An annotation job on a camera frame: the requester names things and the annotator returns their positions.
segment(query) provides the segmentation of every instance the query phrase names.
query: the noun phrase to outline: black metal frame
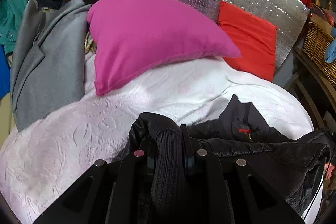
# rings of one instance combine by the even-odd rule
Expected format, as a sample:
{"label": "black metal frame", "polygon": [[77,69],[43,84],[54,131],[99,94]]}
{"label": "black metal frame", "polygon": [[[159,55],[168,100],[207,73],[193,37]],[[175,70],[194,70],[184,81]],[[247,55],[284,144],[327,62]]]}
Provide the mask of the black metal frame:
{"label": "black metal frame", "polygon": [[[206,223],[232,223],[232,208],[237,224],[304,223],[248,162],[219,159],[200,150],[186,126],[180,128],[186,177],[206,177]],[[135,185],[139,179],[153,180],[157,145],[147,138],[139,150],[126,155],[122,162],[97,160],[34,224],[136,223]]]}

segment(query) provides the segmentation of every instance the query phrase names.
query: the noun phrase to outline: textured white blanket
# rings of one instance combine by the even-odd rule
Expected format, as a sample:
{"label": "textured white blanket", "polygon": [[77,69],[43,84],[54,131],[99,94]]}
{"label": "textured white blanket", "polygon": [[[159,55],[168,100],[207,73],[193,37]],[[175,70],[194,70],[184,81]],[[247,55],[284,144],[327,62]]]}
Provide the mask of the textured white blanket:
{"label": "textured white blanket", "polygon": [[[304,108],[282,88],[199,59],[149,70],[119,90],[95,95],[94,58],[86,65],[85,96],[18,132],[0,151],[0,191],[23,224],[31,224],[96,159],[110,162],[127,142],[141,112],[166,115],[178,125],[216,119],[236,94],[253,102],[270,126],[297,139],[312,131]],[[312,223],[320,198],[310,210]]]}

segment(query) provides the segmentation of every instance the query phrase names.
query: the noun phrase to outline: black puffer jacket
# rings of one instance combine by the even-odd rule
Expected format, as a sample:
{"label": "black puffer jacket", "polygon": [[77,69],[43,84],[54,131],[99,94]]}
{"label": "black puffer jacket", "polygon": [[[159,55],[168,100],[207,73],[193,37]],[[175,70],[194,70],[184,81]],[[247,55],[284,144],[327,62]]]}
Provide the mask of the black puffer jacket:
{"label": "black puffer jacket", "polygon": [[[198,139],[200,148],[213,152],[219,158],[232,161],[245,159],[299,215],[308,207],[318,189],[332,144],[322,131],[311,132],[295,141],[288,139],[269,127],[252,103],[243,104],[236,95],[219,119],[189,126],[188,133]],[[169,193],[168,189],[161,193],[159,199],[163,196],[165,199],[175,197],[167,204],[171,206],[173,203],[177,210],[181,210],[186,203],[181,197],[181,193],[186,192],[181,188],[187,187],[181,161],[181,129],[171,119],[154,113],[140,114],[129,132],[127,146],[115,160],[138,149],[148,135],[157,142],[159,153],[164,151],[170,155],[167,162],[157,162],[152,185],[153,205],[161,206],[156,205],[156,200],[157,191],[163,186],[157,182],[160,166],[164,166],[161,175],[169,175],[170,180],[177,181],[180,187],[166,187],[177,192]]]}

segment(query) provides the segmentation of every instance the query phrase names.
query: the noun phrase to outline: blue glove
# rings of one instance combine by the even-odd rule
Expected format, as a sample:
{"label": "blue glove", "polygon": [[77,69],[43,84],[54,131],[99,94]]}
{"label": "blue glove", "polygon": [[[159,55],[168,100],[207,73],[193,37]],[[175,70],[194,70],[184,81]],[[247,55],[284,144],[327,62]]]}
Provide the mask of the blue glove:
{"label": "blue glove", "polygon": [[[331,30],[331,36],[332,37],[336,37],[336,28],[332,28]],[[327,49],[325,50],[324,53],[324,61],[327,63],[331,63],[335,60],[336,58],[336,39],[334,39],[329,47],[327,47]]]}

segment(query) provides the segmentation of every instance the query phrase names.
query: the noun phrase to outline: wicker basket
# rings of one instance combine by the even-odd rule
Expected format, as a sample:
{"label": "wicker basket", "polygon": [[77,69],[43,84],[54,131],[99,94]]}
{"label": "wicker basket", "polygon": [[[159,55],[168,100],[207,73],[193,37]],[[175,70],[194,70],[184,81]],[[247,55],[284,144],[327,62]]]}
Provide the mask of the wicker basket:
{"label": "wicker basket", "polygon": [[319,67],[330,83],[336,88],[336,60],[324,61],[324,53],[334,38],[319,25],[309,22],[308,33],[302,51]]}

